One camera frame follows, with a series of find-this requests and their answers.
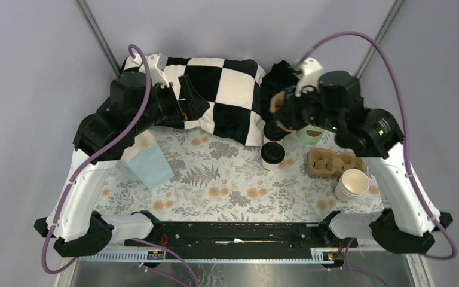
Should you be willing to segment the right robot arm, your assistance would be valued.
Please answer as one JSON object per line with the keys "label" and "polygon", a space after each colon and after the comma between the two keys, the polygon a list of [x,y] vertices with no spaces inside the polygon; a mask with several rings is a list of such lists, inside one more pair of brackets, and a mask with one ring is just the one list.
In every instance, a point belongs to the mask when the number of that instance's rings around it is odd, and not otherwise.
{"label": "right robot arm", "polygon": [[368,108],[360,81],[346,71],[295,72],[298,82],[286,89],[273,117],[289,130],[317,126],[335,135],[335,142],[355,153],[375,176],[389,207],[375,214],[339,213],[319,230],[320,241],[336,245],[342,238],[370,238],[395,254],[427,255],[434,233],[452,223],[450,213],[437,211],[404,158],[402,128],[388,111]]}

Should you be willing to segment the black white checkered pillow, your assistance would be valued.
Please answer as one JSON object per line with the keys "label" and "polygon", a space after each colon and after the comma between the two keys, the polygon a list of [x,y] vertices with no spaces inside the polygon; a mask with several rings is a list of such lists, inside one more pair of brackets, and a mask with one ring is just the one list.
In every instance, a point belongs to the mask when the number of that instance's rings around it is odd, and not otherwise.
{"label": "black white checkered pillow", "polygon": [[193,89],[209,108],[197,120],[168,126],[188,130],[199,127],[220,138],[233,139],[244,146],[260,146],[263,141],[260,84],[265,71],[254,60],[221,58],[166,59],[163,74],[172,81],[179,96],[179,77],[186,75]]}

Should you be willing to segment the black cloth bundle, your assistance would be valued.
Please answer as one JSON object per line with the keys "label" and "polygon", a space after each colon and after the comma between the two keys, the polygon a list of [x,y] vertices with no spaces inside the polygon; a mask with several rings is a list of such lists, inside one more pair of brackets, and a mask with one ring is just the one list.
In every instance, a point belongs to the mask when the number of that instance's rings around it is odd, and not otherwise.
{"label": "black cloth bundle", "polygon": [[261,117],[267,122],[273,119],[270,112],[271,99],[277,93],[296,86],[298,77],[294,74],[293,67],[282,60],[272,65],[271,70],[263,77],[260,85]]}

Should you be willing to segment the white paper bag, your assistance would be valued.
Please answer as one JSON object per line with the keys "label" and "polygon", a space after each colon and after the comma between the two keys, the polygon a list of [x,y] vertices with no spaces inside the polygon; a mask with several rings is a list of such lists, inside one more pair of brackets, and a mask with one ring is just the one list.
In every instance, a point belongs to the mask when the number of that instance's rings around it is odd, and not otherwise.
{"label": "white paper bag", "polygon": [[129,162],[142,150],[147,149],[156,143],[154,136],[149,131],[144,131],[134,138],[134,144],[126,148],[121,157],[122,161]]}

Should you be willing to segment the brown cardboard cup carrier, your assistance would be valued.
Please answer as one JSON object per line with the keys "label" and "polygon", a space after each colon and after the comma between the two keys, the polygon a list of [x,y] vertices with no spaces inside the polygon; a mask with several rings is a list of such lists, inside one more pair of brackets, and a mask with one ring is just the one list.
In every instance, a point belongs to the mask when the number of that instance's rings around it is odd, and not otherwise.
{"label": "brown cardboard cup carrier", "polygon": [[335,152],[326,148],[311,149],[307,154],[306,167],[310,174],[323,178],[341,177],[350,169],[368,173],[367,165],[353,152]]}

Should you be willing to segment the single brown cup carrier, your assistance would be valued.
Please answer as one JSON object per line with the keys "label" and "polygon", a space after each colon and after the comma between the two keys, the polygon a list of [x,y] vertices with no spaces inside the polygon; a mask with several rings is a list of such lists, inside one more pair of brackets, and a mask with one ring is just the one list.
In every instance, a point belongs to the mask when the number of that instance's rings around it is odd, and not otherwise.
{"label": "single brown cup carrier", "polygon": [[295,133],[292,125],[292,112],[288,107],[289,98],[285,91],[275,94],[271,98],[269,111],[273,116],[275,124],[287,133]]}

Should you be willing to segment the light blue napkin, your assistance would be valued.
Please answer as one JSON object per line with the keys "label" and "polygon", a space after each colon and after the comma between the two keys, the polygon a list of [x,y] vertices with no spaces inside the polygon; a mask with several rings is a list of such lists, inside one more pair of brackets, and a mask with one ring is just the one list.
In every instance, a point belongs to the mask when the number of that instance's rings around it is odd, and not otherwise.
{"label": "light blue napkin", "polygon": [[127,148],[121,159],[150,191],[157,190],[174,175],[157,143],[146,148]]}

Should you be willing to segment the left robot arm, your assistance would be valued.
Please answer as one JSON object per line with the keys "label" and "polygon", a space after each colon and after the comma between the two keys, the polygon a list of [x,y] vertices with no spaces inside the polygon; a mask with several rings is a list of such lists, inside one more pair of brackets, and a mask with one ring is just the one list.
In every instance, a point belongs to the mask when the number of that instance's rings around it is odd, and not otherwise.
{"label": "left robot arm", "polygon": [[61,257],[94,255],[110,243],[134,238],[148,246],[161,240],[157,219],[149,212],[107,216],[94,206],[110,171],[139,134],[155,125],[198,120],[209,109],[186,75],[179,77],[179,89],[175,94],[172,83],[153,83],[138,71],[123,72],[111,82],[104,104],[82,120],[59,203],[34,224],[41,236],[55,238],[54,249]]}

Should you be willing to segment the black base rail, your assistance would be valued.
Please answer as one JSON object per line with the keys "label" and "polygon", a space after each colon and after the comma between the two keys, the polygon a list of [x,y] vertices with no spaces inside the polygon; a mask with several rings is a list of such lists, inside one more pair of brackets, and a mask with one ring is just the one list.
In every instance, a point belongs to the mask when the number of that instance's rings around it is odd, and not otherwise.
{"label": "black base rail", "polygon": [[284,222],[160,222],[143,241],[184,260],[310,259],[312,248],[338,251],[358,245],[337,238],[327,225]]}

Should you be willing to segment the green straw holder cup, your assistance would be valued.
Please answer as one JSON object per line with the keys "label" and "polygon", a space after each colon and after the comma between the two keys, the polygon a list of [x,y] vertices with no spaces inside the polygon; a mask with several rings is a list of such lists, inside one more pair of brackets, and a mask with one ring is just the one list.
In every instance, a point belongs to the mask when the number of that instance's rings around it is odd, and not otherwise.
{"label": "green straw holder cup", "polygon": [[312,125],[307,125],[297,131],[296,135],[300,143],[305,145],[316,145],[322,139],[324,130]]}

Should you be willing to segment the stack of paper cups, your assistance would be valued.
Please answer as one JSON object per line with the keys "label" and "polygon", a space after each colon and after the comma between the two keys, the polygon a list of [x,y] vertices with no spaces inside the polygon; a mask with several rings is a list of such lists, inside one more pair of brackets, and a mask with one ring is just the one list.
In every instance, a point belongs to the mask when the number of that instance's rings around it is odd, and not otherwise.
{"label": "stack of paper cups", "polygon": [[341,175],[334,194],[338,200],[347,202],[364,195],[369,187],[369,178],[365,173],[358,169],[349,169]]}

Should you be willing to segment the floral table mat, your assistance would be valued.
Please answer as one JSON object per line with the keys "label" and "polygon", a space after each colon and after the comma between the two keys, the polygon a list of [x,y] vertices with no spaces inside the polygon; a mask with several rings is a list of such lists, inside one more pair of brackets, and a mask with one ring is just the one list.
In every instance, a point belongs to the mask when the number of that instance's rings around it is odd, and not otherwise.
{"label": "floral table mat", "polygon": [[174,173],[150,191],[117,165],[100,191],[96,210],[129,215],[147,210],[163,221],[316,222],[333,210],[372,213],[383,209],[375,181],[360,198],[344,203],[334,195],[337,177],[307,171],[311,145],[294,134],[281,142],[285,159],[266,170],[257,147],[213,136],[201,129],[154,127],[152,135]]}

